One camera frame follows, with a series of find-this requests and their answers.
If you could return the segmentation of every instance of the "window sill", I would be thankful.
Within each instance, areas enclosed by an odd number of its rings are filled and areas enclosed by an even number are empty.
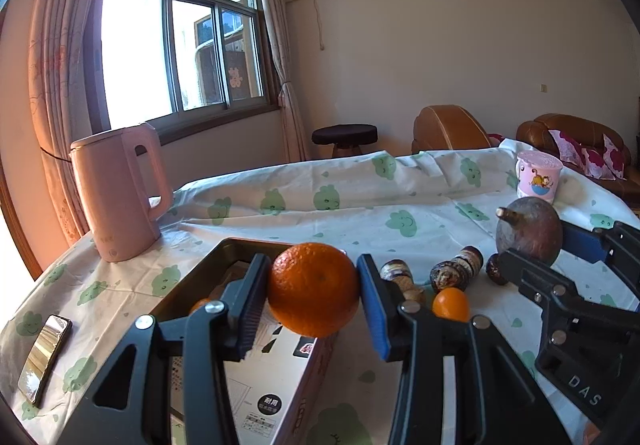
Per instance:
[[[230,110],[217,114],[205,120],[198,118],[197,120],[186,121],[184,123],[177,123],[175,125],[166,126],[158,129],[158,136],[160,138],[160,145],[166,145],[172,143],[192,134],[202,132],[204,130],[225,125],[225,123],[232,123],[233,121],[243,120],[250,116],[256,116],[257,114],[264,114],[274,110],[279,110],[280,107],[274,104],[262,104],[256,107],[247,107],[242,109]]]

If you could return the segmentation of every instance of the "stool seat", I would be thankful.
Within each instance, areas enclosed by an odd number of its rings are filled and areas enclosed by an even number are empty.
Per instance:
[[[367,145],[378,141],[378,130],[375,125],[365,123],[332,125],[313,131],[311,141],[316,145]]]

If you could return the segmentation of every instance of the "black round sticker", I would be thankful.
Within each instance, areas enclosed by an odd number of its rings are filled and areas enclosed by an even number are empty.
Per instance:
[[[282,400],[276,395],[264,395],[258,400],[258,411],[262,414],[276,414],[282,408]]]

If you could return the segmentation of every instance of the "phone screen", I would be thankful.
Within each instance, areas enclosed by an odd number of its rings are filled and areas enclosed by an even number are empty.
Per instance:
[[[20,378],[18,378],[18,388],[34,405],[41,394],[41,387],[44,387],[44,383],[46,383],[46,377],[70,326],[70,320],[57,315],[49,316],[29,352]]]

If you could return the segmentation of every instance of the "pink curtain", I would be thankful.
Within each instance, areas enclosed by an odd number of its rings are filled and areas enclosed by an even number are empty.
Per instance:
[[[309,159],[308,142],[298,109],[296,91],[291,84],[289,33],[284,0],[262,0],[273,65],[282,83],[278,105],[282,115],[285,156],[289,162]]]
[[[69,245],[89,227],[69,161],[70,104],[85,100],[82,35],[92,0],[36,0],[31,19],[29,91],[49,194]]]

